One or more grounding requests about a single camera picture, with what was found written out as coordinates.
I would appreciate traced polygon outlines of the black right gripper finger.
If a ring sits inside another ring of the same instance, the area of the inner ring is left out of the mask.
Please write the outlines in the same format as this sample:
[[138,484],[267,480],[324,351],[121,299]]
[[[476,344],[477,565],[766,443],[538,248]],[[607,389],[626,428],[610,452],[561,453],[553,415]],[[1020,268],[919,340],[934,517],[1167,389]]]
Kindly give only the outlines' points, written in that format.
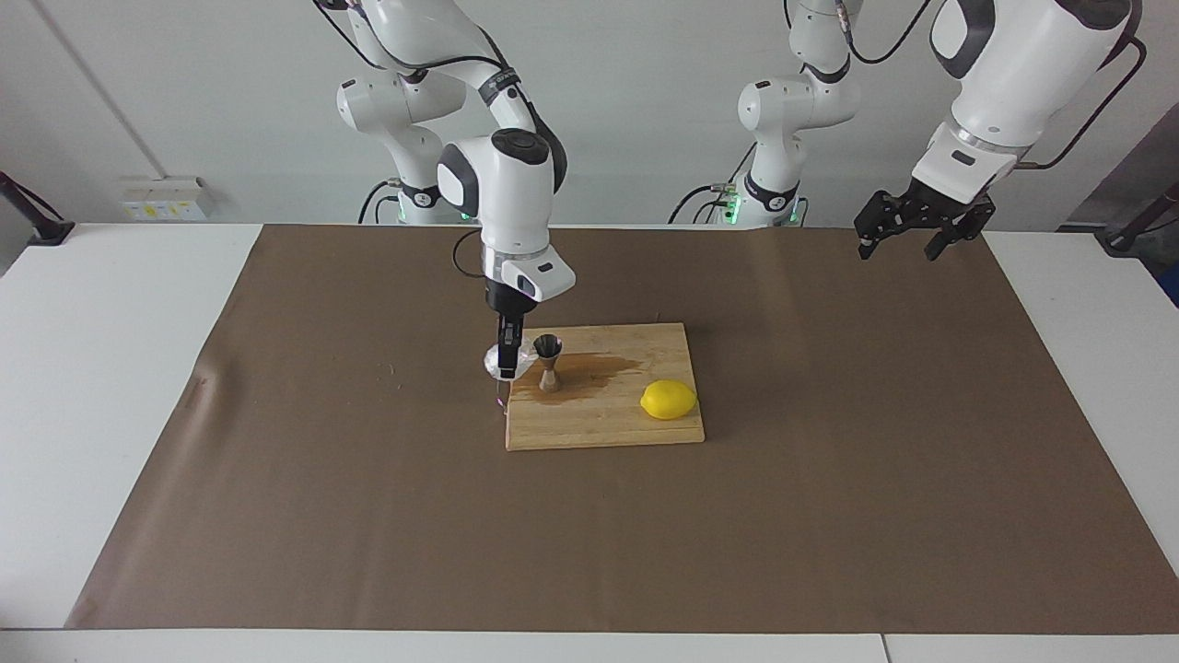
[[498,319],[498,380],[518,378],[522,337],[523,319]]

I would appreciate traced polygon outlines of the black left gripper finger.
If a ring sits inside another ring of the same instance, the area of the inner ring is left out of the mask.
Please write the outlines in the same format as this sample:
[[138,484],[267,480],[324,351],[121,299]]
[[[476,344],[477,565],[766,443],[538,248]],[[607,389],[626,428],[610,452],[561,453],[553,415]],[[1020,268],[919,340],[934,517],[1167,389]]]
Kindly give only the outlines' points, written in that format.
[[994,205],[992,198],[981,198],[969,210],[957,215],[955,218],[951,218],[947,214],[935,215],[935,221],[938,222],[938,231],[935,232],[933,239],[926,245],[927,260],[931,262],[938,260],[940,255],[948,247],[951,247],[951,244],[976,239],[984,231],[984,227],[993,217],[993,214],[995,214],[995,210],[997,210],[997,206]]
[[918,221],[922,221],[922,201],[909,193],[874,192],[854,221],[859,260],[870,260],[881,242],[914,229]]

